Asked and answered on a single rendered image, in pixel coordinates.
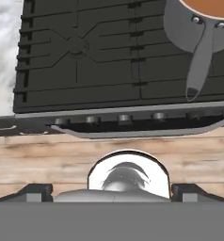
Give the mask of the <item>grey saucepan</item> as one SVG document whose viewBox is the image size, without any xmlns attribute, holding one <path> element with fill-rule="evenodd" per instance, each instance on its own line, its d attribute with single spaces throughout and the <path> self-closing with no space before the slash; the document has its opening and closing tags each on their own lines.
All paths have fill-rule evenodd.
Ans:
<svg viewBox="0 0 224 241">
<path fill-rule="evenodd" d="M 185 90 L 192 102 L 204 86 L 213 54 L 224 50 L 224 19 L 202 16 L 179 0 L 166 0 L 163 21 L 168 39 L 193 55 Z"/>
</svg>

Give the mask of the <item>dark grey drawer front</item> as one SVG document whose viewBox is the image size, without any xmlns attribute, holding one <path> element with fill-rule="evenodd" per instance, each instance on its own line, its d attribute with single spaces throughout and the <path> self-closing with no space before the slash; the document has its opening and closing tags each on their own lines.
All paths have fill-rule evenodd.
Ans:
<svg viewBox="0 0 224 241">
<path fill-rule="evenodd" d="M 39 136 L 49 134 L 51 129 L 30 120 L 16 119 L 14 116 L 1 116 L 0 127 L 17 125 L 16 129 L 0 131 L 0 137 Z"/>
</svg>

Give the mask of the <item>white and black round object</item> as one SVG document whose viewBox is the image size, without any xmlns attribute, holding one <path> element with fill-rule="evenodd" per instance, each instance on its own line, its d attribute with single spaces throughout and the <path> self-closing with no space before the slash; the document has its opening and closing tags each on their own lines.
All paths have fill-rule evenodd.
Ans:
<svg viewBox="0 0 224 241">
<path fill-rule="evenodd" d="M 170 202 L 169 175 L 152 155 L 118 150 L 88 173 L 88 187 L 59 193 L 54 202 Z"/>
</svg>

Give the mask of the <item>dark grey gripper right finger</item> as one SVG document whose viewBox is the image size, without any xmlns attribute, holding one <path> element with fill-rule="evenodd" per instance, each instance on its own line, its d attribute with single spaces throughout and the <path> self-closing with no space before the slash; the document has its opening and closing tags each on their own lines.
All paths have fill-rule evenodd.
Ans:
<svg viewBox="0 0 224 241">
<path fill-rule="evenodd" d="M 224 198 L 211 194 L 200 188 L 196 184 L 173 184 L 171 186 L 172 201 L 179 202 L 207 202 L 223 201 Z"/>
</svg>

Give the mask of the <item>grey oven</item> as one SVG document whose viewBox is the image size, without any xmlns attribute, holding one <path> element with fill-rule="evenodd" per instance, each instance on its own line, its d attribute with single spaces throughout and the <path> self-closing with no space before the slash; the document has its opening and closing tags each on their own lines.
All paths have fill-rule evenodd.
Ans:
<svg viewBox="0 0 224 241">
<path fill-rule="evenodd" d="M 153 114 L 156 112 L 176 113 L 196 110 L 224 110 L 224 102 L 209 102 L 209 103 L 189 103 L 189 104 L 162 104 L 162 105 L 146 105 L 146 106 L 131 106 L 119 108 L 100 108 L 100 109 L 85 109 L 73 111 L 55 111 L 55 112 L 40 112 L 16 114 L 15 118 L 26 121 L 47 121 L 50 125 L 55 125 L 57 118 L 86 118 L 87 116 L 111 117 L 116 118 L 121 114 L 145 114 L 146 112 Z M 165 128 L 163 130 L 183 129 L 173 127 L 171 129 Z"/>
</svg>

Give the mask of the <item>brown hot chocolate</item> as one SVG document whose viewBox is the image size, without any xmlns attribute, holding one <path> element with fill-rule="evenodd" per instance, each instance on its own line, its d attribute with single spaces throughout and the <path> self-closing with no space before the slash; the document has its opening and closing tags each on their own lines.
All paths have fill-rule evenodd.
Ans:
<svg viewBox="0 0 224 241">
<path fill-rule="evenodd" d="M 224 19 L 224 0 L 179 0 L 187 8 L 202 16 Z"/>
</svg>

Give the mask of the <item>black hob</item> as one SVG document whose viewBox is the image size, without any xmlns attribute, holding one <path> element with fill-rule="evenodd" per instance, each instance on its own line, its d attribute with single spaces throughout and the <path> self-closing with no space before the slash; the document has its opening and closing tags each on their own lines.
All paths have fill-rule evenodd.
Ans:
<svg viewBox="0 0 224 241">
<path fill-rule="evenodd" d="M 14 112 L 224 102 L 224 50 L 213 54 L 198 97 L 187 101 L 193 55 L 168 39 L 165 6 L 166 0 L 24 0 Z"/>
</svg>

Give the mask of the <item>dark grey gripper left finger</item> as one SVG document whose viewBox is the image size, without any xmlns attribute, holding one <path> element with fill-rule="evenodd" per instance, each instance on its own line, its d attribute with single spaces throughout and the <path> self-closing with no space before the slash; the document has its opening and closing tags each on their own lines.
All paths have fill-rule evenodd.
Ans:
<svg viewBox="0 0 224 241">
<path fill-rule="evenodd" d="M 29 184 L 16 193 L 0 198 L 0 202 L 52 202 L 52 184 Z"/>
</svg>

